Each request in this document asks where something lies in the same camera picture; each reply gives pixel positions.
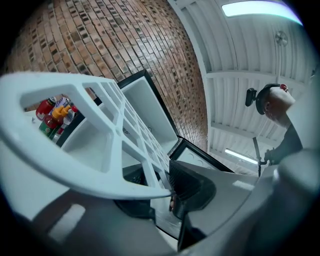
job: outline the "ceiling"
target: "ceiling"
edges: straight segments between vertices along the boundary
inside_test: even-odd
[[[274,15],[226,17],[222,5],[231,0],[168,0],[192,42],[204,84],[207,117],[207,152],[236,173],[257,175],[258,166],[225,153],[231,149],[256,158],[257,137],[263,158],[277,147],[285,129],[245,106],[249,88],[261,90],[283,83],[297,100],[306,90],[318,55],[304,28]],[[286,46],[275,34],[283,31]]]

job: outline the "brick wall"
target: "brick wall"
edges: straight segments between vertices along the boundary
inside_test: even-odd
[[[21,29],[4,68],[104,75],[118,82],[146,69],[181,136],[207,149],[199,66],[166,0],[47,2]]]

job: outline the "red bottle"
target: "red bottle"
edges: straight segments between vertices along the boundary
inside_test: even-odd
[[[60,127],[59,118],[62,116],[61,111],[63,108],[64,106],[55,108],[52,112],[52,115],[47,114],[40,124],[39,130],[42,131],[47,137],[49,137],[57,127]]]
[[[35,111],[36,117],[40,121],[42,121],[44,117],[54,108],[56,102],[57,102],[56,97],[50,97],[42,101]]]

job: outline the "bottle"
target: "bottle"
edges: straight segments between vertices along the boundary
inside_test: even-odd
[[[59,130],[56,132],[56,134],[52,139],[54,143],[56,143],[59,140],[61,134],[71,124],[77,112],[78,112],[78,109],[74,105],[71,107],[71,109],[69,109],[68,115],[66,115],[65,118],[63,118],[63,125],[61,125],[61,127],[59,128]]]
[[[39,130],[43,132],[44,135],[49,137],[51,133],[57,128],[59,125],[59,118],[61,117],[61,111],[64,106],[60,106],[55,108],[52,114],[47,114],[42,123],[39,126]]]
[[[53,112],[54,109],[56,109],[56,108],[58,108],[58,107],[60,107],[60,106],[66,107],[66,106],[69,105],[69,103],[70,103],[70,99],[67,98],[67,97],[65,97],[65,96],[63,96],[61,99],[59,99],[59,100],[56,102],[54,108],[53,108],[49,113],[52,114],[52,112]]]
[[[35,116],[43,121],[44,117],[52,111],[57,102],[56,97],[50,97],[43,100],[35,111]]]
[[[66,106],[65,108],[63,108],[61,110],[61,115],[58,117],[58,124],[57,126],[54,128],[54,130],[51,132],[50,136],[49,136],[49,139],[52,140],[55,136],[55,134],[57,133],[57,131],[60,129],[60,127],[64,124],[64,118],[68,115],[68,111],[70,109],[70,105]]]

